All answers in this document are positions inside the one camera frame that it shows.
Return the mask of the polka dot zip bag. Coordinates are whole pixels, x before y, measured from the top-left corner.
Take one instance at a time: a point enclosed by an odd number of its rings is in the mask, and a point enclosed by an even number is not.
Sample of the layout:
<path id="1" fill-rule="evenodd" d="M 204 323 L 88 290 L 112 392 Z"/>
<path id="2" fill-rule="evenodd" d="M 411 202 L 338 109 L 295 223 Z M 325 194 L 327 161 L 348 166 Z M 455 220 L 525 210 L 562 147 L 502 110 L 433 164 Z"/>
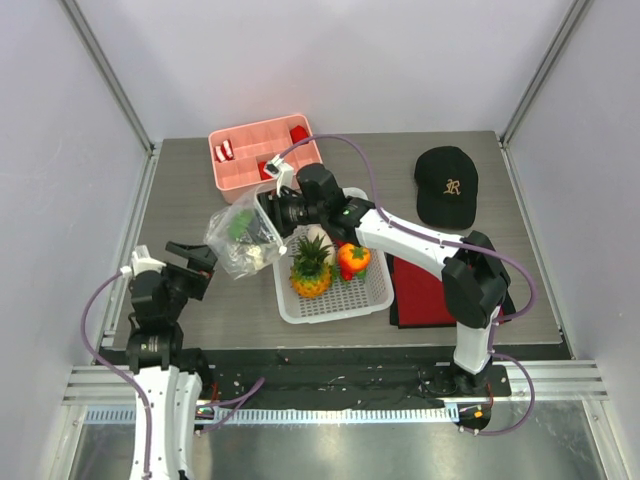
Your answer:
<path id="1" fill-rule="evenodd" d="M 266 187 L 258 186 L 242 194 L 212 215 L 205 231 L 204 244 L 216 255 L 217 265 L 234 280 L 257 274 L 287 253 L 283 238 L 259 204 L 259 194 L 265 192 Z M 232 217 L 242 210 L 252 210 L 254 218 L 242 238 L 233 241 L 227 229 Z"/>

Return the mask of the green fake leafy vegetable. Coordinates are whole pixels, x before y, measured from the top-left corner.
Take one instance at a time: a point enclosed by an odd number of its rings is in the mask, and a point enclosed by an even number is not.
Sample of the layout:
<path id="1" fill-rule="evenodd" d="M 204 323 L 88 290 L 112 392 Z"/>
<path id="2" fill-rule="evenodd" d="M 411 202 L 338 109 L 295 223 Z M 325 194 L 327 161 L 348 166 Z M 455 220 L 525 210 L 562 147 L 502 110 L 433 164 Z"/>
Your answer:
<path id="1" fill-rule="evenodd" d="M 237 212 L 231 219 L 227 232 L 233 241 L 239 241 L 247 232 L 254 218 L 252 210 L 242 210 Z"/>

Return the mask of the red fake tomato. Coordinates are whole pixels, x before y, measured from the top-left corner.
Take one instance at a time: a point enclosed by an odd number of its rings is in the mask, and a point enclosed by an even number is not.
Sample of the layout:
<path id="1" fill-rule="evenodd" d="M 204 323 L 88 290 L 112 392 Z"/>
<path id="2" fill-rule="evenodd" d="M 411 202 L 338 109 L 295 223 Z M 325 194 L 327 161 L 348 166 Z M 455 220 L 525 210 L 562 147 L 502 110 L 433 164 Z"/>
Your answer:
<path id="1" fill-rule="evenodd" d="M 337 260 L 342 272 L 358 274 L 367 269 L 371 252 L 366 247 L 345 243 L 338 249 Z"/>

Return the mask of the red fake chili pepper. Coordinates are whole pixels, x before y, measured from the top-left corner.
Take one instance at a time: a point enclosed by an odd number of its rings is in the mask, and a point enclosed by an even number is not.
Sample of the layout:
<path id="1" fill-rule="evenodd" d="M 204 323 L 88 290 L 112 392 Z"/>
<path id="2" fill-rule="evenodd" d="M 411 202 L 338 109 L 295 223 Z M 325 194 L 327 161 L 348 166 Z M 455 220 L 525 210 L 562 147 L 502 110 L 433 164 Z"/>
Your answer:
<path id="1" fill-rule="evenodd" d="M 354 274 L 351 271 L 343 268 L 340 269 L 340 275 L 344 281 L 351 281 L 354 277 Z"/>

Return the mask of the white plastic basket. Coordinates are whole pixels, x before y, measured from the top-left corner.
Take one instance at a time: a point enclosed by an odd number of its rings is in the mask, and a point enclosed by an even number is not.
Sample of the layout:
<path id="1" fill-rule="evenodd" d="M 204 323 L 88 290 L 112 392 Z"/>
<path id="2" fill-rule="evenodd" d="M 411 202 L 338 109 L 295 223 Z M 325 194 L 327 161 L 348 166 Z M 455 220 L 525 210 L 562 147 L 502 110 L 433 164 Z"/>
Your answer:
<path id="1" fill-rule="evenodd" d="M 309 226 L 297 227 L 286 240 L 288 253 L 273 265 L 277 304 L 284 321 L 289 324 L 324 323 L 370 315 L 391 306 L 394 301 L 391 276 L 385 254 L 379 250 L 372 251 L 371 262 L 362 278 L 349 282 L 335 279 L 319 297 L 300 296 L 289 277 L 298 240 L 308 230 Z"/>

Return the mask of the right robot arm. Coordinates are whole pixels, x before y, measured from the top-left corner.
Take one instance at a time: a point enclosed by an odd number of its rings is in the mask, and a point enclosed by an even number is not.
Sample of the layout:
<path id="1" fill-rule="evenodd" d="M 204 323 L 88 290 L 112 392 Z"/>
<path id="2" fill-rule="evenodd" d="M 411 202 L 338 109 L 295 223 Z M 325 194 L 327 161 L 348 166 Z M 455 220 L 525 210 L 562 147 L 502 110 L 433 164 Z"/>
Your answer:
<path id="1" fill-rule="evenodd" d="M 264 171 L 276 188 L 258 199 L 282 237 L 302 226 L 320 226 L 334 241 L 390 254 L 440 280 L 445 306 L 456 321 L 453 386 L 472 395 L 487 384 L 494 328 L 510 278 L 486 235 L 438 233 L 390 215 L 346 194 L 320 163 L 294 171 L 275 157 Z"/>

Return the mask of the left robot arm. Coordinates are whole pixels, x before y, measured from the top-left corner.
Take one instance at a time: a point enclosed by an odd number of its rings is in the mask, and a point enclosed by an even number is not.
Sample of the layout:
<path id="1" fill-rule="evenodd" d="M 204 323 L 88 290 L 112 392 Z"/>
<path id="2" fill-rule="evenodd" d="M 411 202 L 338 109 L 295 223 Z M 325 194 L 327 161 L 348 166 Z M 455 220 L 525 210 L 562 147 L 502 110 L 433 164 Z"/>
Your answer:
<path id="1" fill-rule="evenodd" d="M 199 348 L 183 347 L 179 316 L 202 300 L 217 258 L 205 245 L 166 244 L 184 267 L 153 259 L 146 246 L 131 255 L 133 311 L 126 356 L 136 394 L 132 479 L 193 479 L 196 402 L 213 385 Z"/>

